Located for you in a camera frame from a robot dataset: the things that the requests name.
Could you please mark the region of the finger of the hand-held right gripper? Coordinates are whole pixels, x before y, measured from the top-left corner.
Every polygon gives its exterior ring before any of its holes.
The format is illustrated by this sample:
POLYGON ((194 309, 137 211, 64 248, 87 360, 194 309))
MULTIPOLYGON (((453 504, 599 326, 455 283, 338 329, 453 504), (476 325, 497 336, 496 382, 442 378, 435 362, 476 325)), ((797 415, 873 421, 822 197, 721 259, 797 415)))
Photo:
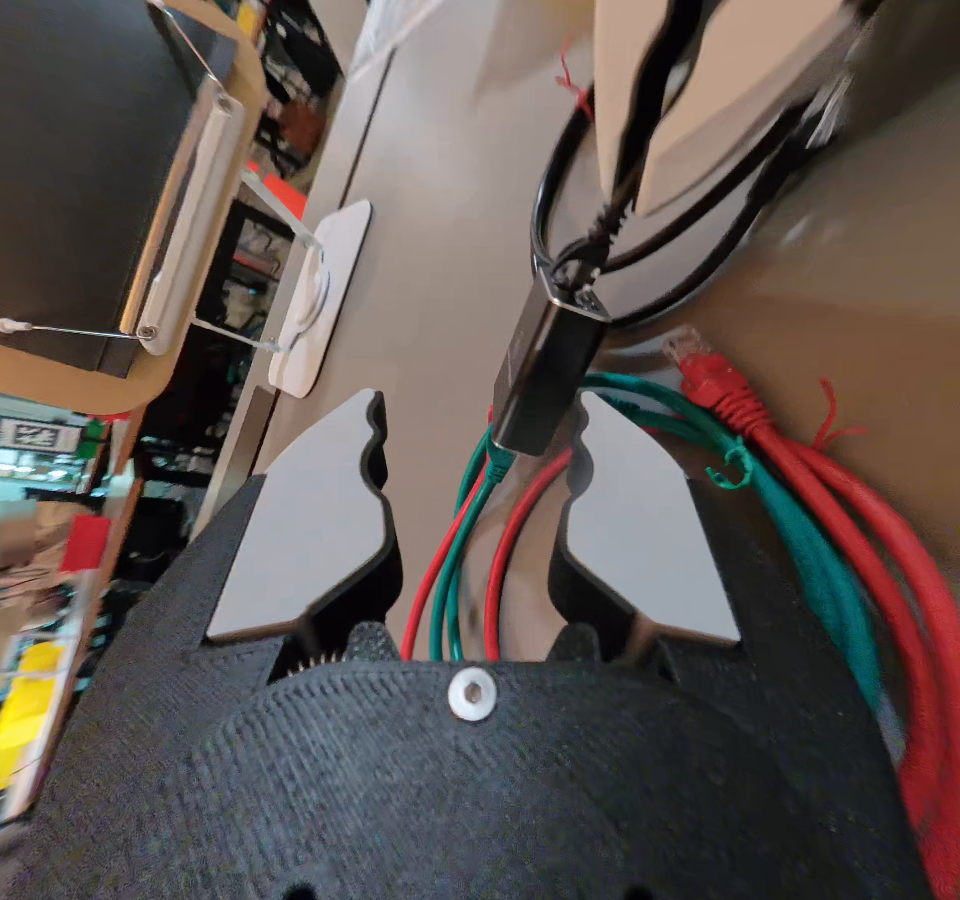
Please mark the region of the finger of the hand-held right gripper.
POLYGON ((636 201, 658 211, 746 146, 841 37, 846 0, 724 0, 678 100, 654 131, 636 201))
POLYGON ((642 163, 668 75, 690 37, 686 0, 595 0, 594 127, 599 178, 613 195, 642 163))

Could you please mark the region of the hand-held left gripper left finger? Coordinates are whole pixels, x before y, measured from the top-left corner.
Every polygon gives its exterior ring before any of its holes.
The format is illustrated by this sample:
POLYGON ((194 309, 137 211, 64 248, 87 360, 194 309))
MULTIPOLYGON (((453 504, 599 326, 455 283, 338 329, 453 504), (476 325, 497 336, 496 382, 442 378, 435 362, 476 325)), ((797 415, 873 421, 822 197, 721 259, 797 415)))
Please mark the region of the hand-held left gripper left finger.
POLYGON ((204 529, 224 543, 210 642, 294 635, 346 643, 402 592, 390 501, 386 401, 355 393, 251 476, 204 529))

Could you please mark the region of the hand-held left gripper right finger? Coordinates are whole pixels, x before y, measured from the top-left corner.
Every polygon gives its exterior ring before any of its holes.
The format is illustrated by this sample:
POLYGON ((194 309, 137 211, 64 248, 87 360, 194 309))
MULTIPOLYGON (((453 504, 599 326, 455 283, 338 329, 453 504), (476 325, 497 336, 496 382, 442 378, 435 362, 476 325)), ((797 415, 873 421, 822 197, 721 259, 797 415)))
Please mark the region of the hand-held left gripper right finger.
POLYGON ((737 645, 741 633, 680 464, 598 394, 577 403, 557 552, 576 578, 656 633, 737 645))

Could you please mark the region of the black ethernet adapter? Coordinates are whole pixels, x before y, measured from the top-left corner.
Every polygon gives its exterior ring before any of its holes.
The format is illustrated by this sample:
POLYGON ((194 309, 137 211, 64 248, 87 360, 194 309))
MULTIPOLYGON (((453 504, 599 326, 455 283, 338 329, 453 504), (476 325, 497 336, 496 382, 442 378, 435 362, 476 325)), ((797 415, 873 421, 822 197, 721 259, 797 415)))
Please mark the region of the black ethernet adapter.
POLYGON ((537 268, 494 384, 490 437, 498 449, 546 451, 611 323, 591 287, 571 291, 537 268))

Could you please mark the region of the grey desk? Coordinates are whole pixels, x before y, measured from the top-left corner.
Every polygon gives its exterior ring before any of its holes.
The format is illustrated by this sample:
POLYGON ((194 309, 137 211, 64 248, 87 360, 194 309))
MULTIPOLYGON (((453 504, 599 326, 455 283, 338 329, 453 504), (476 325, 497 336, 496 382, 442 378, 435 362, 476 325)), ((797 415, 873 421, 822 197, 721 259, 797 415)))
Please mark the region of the grey desk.
MULTIPOLYGON (((447 0, 381 72, 347 85, 305 220, 371 202, 316 385, 251 368, 203 529, 249 473, 363 388, 383 392, 386 494, 403 566, 400 639, 454 518, 464 468, 531 280, 529 221, 572 96, 593 71, 592 0, 447 0)), ((599 368, 673 376, 658 337, 690 324, 810 442, 909 522, 958 595, 958 0, 890 0, 858 58, 843 141, 813 162, 689 305, 616 334, 599 368)))

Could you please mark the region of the red twist tie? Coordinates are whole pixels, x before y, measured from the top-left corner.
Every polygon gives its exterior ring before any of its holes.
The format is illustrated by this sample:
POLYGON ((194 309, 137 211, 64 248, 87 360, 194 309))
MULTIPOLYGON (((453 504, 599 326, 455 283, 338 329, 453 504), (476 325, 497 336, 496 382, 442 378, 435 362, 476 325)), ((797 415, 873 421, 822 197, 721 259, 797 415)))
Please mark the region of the red twist tie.
POLYGON ((822 424, 814 434, 811 449, 818 452, 825 452, 831 444, 843 437, 868 435, 870 429, 866 426, 835 426, 838 416, 838 400, 834 385, 827 377, 818 378, 818 382, 825 398, 826 414, 822 424))
POLYGON ((566 93, 574 97, 574 111, 583 115, 587 123, 594 123, 593 87, 583 89, 573 82, 569 65, 569 52, 573 38, 569 36, 563 42, 558 54, 560 73, 555 76, 555 83, 566 93))

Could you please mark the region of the green twist tie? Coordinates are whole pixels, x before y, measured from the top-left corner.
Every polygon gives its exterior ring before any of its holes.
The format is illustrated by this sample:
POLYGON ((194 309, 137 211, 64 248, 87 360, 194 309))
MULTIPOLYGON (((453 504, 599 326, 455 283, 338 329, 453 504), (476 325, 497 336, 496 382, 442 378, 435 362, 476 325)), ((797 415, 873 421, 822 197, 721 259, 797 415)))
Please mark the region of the green twist tie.
POLYGON ((722 471, 707 467, 705 471, 710 481, 720 489, 727 491, 738 491, 752 486, 755 468, 754 458, 742 438, 721 437, 717 440, 717 448, 722 453, 723 466, 731 469, 736 467, 740 472, 740 479, 734 482, 722 471))

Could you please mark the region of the red box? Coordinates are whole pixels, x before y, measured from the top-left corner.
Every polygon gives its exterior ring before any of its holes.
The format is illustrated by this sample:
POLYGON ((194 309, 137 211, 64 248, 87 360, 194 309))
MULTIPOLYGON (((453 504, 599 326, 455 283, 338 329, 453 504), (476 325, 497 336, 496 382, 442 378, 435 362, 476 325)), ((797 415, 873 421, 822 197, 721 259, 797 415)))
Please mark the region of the red box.
POLYGON ((88 570, 99 570, 104 557, 113 522, 99 515, 78 515, 67 536, 58 573, 72 575, 88 570))

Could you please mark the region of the white stand base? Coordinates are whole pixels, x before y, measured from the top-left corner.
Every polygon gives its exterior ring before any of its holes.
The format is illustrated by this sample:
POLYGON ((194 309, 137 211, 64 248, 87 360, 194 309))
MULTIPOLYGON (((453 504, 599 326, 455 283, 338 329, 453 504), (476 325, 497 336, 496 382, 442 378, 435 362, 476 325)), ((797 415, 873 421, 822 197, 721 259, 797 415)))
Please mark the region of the white stand base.
POLYGON ((373 213, 356 201, 320 221, 309 243, 268 371, 287 396, 304 399, 319 377, 373 213))

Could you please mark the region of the marker sign board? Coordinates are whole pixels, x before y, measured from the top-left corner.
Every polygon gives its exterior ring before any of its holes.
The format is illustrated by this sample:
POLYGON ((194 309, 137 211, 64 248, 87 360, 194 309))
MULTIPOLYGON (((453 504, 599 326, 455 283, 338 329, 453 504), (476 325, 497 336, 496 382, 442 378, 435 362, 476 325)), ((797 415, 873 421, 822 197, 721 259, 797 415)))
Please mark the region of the marker sign board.
POLYGON ((18 418, 2 418, 1 448, 48 454, 73 454, 78 449, 83 430, 81 426, 42 424, 18 418))

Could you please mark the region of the silver clamp bar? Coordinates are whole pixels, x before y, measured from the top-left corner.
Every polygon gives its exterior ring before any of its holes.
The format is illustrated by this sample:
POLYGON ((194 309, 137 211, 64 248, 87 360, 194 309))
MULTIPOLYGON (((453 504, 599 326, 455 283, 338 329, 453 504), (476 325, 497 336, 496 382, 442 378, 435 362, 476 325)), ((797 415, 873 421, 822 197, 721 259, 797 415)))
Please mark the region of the silver clamp bar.
POLYGON ((243 119, 242 105, 205 77, 119 319, 120 332, 152 356, 167 354, 177 339, 216 208, 229 188, 243 119))

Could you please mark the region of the black panel with tan frame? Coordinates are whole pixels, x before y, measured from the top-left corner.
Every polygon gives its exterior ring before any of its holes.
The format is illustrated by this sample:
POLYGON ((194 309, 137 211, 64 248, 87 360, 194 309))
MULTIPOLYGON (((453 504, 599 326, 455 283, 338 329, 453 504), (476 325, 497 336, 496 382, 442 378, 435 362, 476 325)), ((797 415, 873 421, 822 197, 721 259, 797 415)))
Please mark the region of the black panel with tan frame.
POLYGON ((2 0, 2 394, 85 414, 154 400, 186 340, 266 104, 259 57, 202 0, 2 0), (205 77, 244 109, 174 346, 119 330, 205 77))

